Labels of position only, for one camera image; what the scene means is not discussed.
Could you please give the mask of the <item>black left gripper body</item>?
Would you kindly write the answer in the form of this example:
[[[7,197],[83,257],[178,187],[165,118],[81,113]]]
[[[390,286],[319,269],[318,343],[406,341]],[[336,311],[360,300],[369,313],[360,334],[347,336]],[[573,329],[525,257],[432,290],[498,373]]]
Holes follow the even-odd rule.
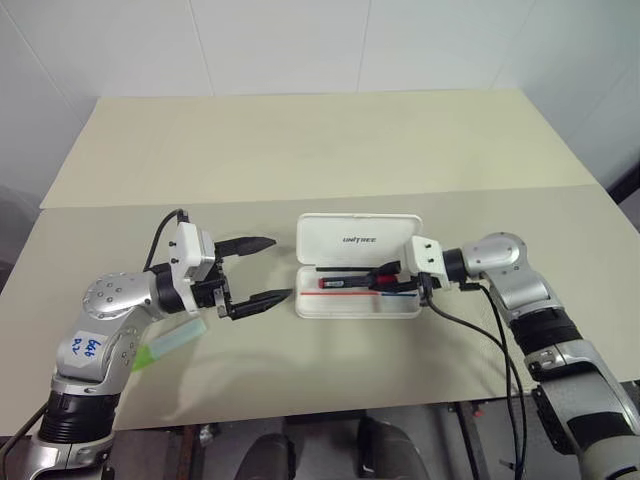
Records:
[[[203,280],[196,281],[191,291],[199,308],[217,309],[220,318],[235,320],[235,307],[228,278],[223,269],[223,259],[236,254],[236,241],[225,240],[215,243],[215,261]]]

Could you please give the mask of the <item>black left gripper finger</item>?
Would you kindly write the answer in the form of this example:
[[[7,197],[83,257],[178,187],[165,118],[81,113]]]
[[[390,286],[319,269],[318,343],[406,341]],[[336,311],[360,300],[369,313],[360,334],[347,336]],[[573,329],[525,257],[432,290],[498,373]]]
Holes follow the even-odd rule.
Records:
[[[215,243],[217,258],[229,256],[248,256],[256,254],[276,244],[271,238],[261,236],[245,236]]]
[[[231,304],[229,317],[232,320],[239,320],[263,313],[286,300],[291,293],[291,289],[278,289],[251,295],[249,299],[244,302]]]

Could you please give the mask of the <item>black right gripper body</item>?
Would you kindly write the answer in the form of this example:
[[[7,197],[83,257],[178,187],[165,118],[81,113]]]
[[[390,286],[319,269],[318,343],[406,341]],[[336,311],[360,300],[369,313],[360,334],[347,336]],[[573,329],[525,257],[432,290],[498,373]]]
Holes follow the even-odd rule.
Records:
[[[418,273],[400,286],[400,293],[415,292],[421,306],[433,304],[434,278],[428,273]]]

